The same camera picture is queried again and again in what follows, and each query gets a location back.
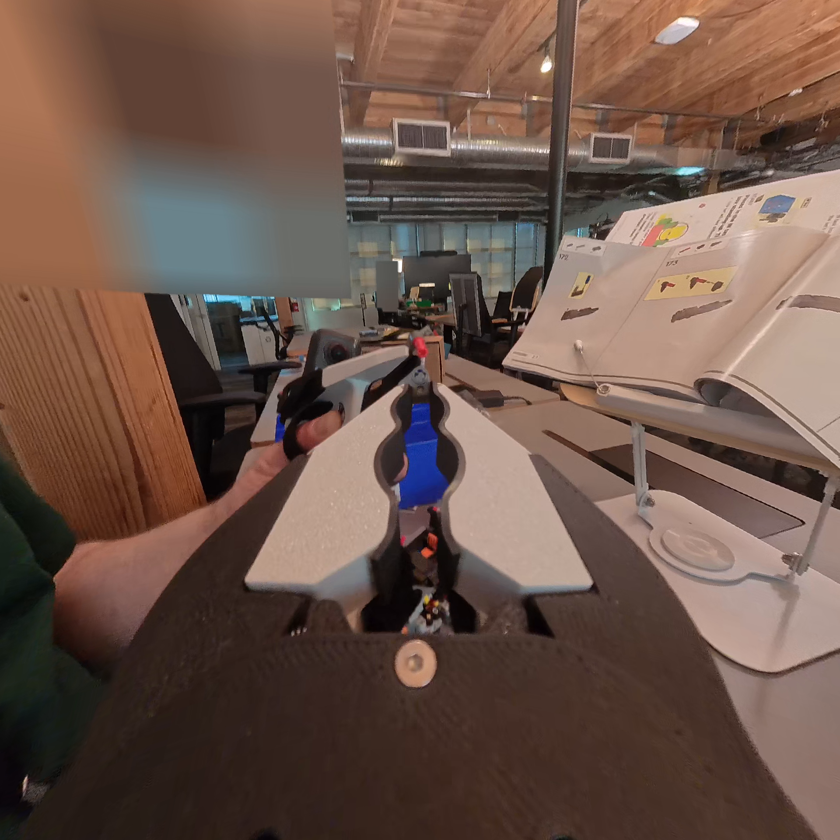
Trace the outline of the white instruction booklet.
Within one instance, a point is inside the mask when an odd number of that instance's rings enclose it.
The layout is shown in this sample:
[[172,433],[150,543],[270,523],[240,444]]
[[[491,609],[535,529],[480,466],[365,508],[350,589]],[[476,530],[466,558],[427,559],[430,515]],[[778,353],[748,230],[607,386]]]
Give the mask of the white instruction booklet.
[[626,212],[563,238],[503,364],[838,470],[838,231],[838,171]]

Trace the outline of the grey lego vehicle model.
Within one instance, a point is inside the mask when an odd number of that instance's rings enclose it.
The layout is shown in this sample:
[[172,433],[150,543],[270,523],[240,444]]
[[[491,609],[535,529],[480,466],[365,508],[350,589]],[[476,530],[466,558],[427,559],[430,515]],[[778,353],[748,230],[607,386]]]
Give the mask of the grey lego vehicle model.
[[413,609],[402,633],[408,636],[452,634],[455,631],[452,605],[439,573],[438,505],[401,510],[399,524],[413,596]]

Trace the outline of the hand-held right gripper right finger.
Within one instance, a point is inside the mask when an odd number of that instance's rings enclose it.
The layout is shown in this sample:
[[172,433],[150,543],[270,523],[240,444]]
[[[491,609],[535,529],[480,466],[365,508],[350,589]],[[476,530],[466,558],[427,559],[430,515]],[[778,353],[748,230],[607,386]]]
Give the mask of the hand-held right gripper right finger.
[[594,581],[529,451],[444,385],[433,385],[438,589],[454,629],[506,603],[593,590]]

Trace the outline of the person's green shirt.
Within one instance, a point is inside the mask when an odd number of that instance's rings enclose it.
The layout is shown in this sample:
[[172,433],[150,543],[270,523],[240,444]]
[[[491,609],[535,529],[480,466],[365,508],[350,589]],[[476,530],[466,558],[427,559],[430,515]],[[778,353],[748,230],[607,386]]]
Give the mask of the person's green shirt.
[[63,517],[1,466],[1,836],[17,838],[25,781],[72,759],[104,685],[54,640],[54,578],[76,547]]

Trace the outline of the silver air duct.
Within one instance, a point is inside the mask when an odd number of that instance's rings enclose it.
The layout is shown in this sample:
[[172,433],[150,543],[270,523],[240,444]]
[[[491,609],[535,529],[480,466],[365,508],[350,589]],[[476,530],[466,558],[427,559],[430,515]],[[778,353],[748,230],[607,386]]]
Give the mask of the silver air duct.
[[[376,165],[428,165],[473,169],[547,171],[550,141],[497,135],[450,135],[443,149],[403,148],[391,129],[354,129],[342,135],[343,159],[347,163]],[[642,145],[632,141],[624,156],[594,157],[590,139],[571,141],[567,165],[572,170],[713,169],[721,150],[673,145]]]

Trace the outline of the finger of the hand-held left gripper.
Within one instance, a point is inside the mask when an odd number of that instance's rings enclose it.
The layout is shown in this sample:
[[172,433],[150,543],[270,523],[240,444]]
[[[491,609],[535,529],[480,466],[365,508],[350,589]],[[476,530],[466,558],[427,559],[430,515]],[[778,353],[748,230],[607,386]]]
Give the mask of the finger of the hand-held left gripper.
[[406,346],[385,348],[368,353],[363,361],[370,364],[354,376],[354,411],[362,413],[389,392],[413,382],[415,372],[424,372],[424,359]]

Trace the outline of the person's left forearm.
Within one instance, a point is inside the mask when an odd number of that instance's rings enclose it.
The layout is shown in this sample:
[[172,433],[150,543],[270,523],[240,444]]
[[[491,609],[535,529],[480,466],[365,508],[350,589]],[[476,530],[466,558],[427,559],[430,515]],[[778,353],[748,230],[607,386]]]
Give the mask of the person's left forearm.
[[269,483],[257,488],[245,474],[185,516],[126,539],[76,546],[54,577],[58,647],[90,669],[110,670],[176,573]]

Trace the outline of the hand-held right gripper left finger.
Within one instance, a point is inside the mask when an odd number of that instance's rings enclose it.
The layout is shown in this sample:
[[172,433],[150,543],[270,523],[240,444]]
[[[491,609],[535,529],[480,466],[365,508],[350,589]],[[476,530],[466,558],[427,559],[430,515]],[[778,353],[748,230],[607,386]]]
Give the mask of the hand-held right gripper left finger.
[[413,391],[391,389],[303,460],[288,498],[245,575],[252,592],[338,603],[374,602],[373,625],[398,627],[415,605],[396,487],[407,472],[404,433]]

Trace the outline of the black steel column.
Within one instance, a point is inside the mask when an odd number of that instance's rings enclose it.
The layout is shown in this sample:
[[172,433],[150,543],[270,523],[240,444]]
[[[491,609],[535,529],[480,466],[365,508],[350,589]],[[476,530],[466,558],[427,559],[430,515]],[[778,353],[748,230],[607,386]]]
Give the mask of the black steel column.
[[563,235],[565,187],[574,86],[579,1],[559,1],[553,56],[552,121],[549,150],[549,211],[545,227],[543,282],[550,276]]

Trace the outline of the black office chair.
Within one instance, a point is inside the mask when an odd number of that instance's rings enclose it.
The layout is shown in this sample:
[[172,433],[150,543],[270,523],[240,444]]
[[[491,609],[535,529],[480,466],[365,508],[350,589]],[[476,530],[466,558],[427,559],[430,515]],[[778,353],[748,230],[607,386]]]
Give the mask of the black office chair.
[[226,392],[178,314],[172,297],[148,293],[144,298],[198,477],[206,499],[213,501],[233,485],[250,450],[250,437],[256,428],[252,423],[227,430],[227,410],[252,407],[255,419],[259,420],[266,407],[270,376],[297,371],[301,363],[282,359],[248,365],[240,374],[250,376],[252,385],[244,390]]

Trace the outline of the black computer monitor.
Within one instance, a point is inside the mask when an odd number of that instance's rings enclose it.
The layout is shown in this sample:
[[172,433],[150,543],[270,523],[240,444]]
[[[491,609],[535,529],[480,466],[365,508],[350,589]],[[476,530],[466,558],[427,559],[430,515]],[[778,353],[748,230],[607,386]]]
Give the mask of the black computer monitor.
[[470,273],[471,256],[454,251],[406,256],[402,269],[406,292],[416,288],[418,300],[445,304],[450,297],[449,276]]

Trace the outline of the blue plastic bin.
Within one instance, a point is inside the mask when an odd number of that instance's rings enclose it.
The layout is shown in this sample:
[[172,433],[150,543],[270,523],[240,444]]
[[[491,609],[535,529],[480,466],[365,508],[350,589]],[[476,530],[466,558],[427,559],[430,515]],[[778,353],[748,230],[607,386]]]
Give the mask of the blue plastic bin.
[[401,510],[437,504],[449,485],[437,464],[438,432],[430,408],[428,402],[413,405],[412,422],[404,435],[408,470],[399,485]]

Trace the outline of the wooden chair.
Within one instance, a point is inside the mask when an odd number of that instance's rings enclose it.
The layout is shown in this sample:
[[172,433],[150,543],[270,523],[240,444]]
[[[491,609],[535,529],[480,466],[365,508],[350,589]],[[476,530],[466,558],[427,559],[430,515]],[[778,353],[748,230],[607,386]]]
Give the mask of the wooden chair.
[[486,345],[486,364],[490,368],[501,367],[502,356],[512,349],[524,331],[538,305],[542,283],[542,267],[527,269],[511,292],[498,293],[493,312],[489,312],[483,288],[479,288],[481,339]]

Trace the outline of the white air vent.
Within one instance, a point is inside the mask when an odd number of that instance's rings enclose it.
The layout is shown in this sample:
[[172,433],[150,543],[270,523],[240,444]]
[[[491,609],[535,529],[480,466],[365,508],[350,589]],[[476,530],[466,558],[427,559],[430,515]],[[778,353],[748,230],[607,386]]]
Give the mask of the white air vent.
[[591,133],[587,162],[593,165],[628,165],[634,152],[634,137],[625,133]]
[[395,155],[452,157],[451,129],[447,121],[394,119],[392,133]]

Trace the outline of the white metal book stand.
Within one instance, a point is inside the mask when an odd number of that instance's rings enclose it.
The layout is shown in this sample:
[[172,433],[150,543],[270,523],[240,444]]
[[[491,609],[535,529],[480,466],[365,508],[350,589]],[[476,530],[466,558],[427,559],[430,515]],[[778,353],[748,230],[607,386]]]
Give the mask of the white metal book stand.
[[[578,406],[631,422],[634,492],[603,502],[602,509],[664,576],[712,648],[763,674],[838,652],[838,583],[814,566],[838,491],[838,464],[775,416],[615,384],[562,385],[562,391]],[[802,551],[776,549],[686,497],[653,490],[646,426],[818,469],[826,485]]]

